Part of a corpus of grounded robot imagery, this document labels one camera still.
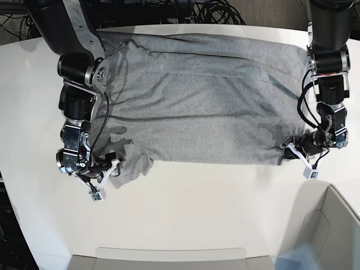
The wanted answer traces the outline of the black robot arm image-left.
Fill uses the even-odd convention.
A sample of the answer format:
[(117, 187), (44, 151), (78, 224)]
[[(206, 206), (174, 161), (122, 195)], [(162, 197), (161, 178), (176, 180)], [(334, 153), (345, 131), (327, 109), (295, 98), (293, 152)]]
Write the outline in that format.
[(111, 176), (120, 174), (115, 154), (98, 157), (89, 142), (91, 122), (100, 104), (109, 104), (105, 92), (109, 61), (101, 37), (92, 26), (83, 1), (25, 1), (25, 6), (41, 36), (57, 55), (57, 73), (63, 79), (58, 108), (65, 117), (60, 132), (63, 148), (56, 159), (60, 172), (76, 176), (92, 192)]

